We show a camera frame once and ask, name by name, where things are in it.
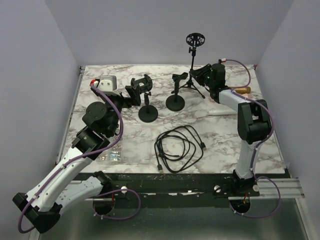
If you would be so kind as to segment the black round-base shockmount stand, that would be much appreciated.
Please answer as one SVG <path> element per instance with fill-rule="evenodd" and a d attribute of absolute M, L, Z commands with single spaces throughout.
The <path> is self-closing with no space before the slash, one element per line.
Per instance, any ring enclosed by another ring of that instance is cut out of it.
<path fill-rule="evenodd" d="M 138 96 L 143 94 L 144 97 L 144 106 L 138 111 L 139 119 L 144 123 L 154 122 L 158 118 L 158 110 L 153 105 L 150 105 L 149 96 L 152 95 L 151 90 L 153 88 L 151 77 L 144 74 L 143 78 L 133 78 L 130 84 Z"/>

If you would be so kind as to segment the black tripod shockmount stand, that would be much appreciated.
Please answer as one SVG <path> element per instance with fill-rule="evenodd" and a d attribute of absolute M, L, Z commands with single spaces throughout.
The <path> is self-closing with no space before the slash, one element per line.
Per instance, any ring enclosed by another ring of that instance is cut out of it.
<path fill-rule="evenodd" d="M 205 43 L 205 40 L 206 40 L 205 36 L 203 34 L 201 34 L 201 33 L 198 33 L 198 32 L 194 32 L 194 33 L 188 34 L 186 39 L 185 39 L 186 43 L 189 45 L 188 52 L 191 54 L 191 57 L 192 57 L 191 65 L 190 65 L 190 70 L 191 71 L 194 69 L 194 62 L 195 62 L 195 56 L 196 56 L 196 53 L 197 53 L 197 47 L 202 46 Z M 191 75 L 189 76 L 188 81 L 185 84 L 183 84 L 182 86 L 179 87 L 179 89 L 182 89 L 182 88 L 189 89 L 189 90 L 195 90 L 200 94 L 200 96 L 203 99 L 206 98 L 198 90 L 198 88 L 195 87 L 195 84 L 193 83 Z"/>

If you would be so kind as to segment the black round-base clip stand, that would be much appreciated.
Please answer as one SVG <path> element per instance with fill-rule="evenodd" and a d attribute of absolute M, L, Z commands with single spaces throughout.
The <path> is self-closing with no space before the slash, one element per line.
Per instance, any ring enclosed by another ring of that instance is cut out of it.
<path fill-rule="evenodd" d="M 188 77 L 187 72 L 183 72 L 182 74 L 172 75 L 172 80 L 174 81 L 173 95 L 170 95 L 165 102 L 166 107 L 170 111 L 178 112 L 185 107 L 185 100 L 178 93 L 179 93 L 180 81 L 185 80 L 187 77 Z"/>

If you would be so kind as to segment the white grey microphone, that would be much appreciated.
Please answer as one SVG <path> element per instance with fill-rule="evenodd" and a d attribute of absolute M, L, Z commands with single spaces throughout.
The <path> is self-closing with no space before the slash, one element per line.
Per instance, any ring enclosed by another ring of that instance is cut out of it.
<path fill-rule="evenodd" d="M 232 109 L 213 109 L 208 111 L 210 116 L 235 115 L 237 112 Z"/>

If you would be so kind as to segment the gold microphone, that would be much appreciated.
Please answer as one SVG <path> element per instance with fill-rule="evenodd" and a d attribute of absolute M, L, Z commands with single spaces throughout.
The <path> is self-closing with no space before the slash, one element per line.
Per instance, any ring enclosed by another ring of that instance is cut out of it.
<path fill-rule="evenodd" d="M 238 94 L 250 94 L 251 88 L 249 86 L 246 87 L 231 87 L 232 90 L 234 90 Z"/>

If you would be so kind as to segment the pink microphone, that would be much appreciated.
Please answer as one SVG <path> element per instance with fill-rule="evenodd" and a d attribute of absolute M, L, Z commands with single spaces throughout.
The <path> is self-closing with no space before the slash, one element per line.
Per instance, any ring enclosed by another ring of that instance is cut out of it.
<path fill-rule="evenodd" d="M 248 94 L 246 95 L 246 97 L 251 99 L 253 96 L 252 96 L 252 94 L 248 93 Z"/>

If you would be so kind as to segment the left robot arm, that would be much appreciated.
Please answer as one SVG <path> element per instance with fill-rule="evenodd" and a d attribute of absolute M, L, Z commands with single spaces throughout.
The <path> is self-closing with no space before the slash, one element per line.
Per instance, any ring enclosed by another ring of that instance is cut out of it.
<path fill-rule="evenodd" d="M 12 199 L 21 211 L 17 227 L 21 234 L 33 229 L 47 232 L 67 210 L 88 198 L 112 197 L 115 193 L 130 191 L 127 187 L 115 188 L 102 171 L 81 183 L 71 184 L 102 152 L 121 140 L 124 133 L 122 109 L 141 104 L 141 87 L 135 79 L 125 87 L 128 97 L 117 91 L 114 80 L 95 79 L 90 88 L 103 101 L 87 107 L 82 118 L 85 127 L 77 133 L 63 159 L 34 188 L 26 193 L 19 192 Z"/>

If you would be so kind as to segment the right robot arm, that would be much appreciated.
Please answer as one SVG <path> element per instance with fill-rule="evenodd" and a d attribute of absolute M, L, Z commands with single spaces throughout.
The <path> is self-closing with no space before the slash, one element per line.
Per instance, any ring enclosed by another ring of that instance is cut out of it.
<path fill-rule="evenodd" d="M 230 191 L 241 196 L 255 184 L 255 166 L 261 145 L 273 134 L 274 128 L 263 99 L 253 100 L 226 85 L 226 69 L 221 62 L 207 64 L 189 71 L 189 75 L 206 87 L 210 97 L 218 104 L 237 113 L 237 132 L 241 138 L 240 155 L 232 173 Z"/>

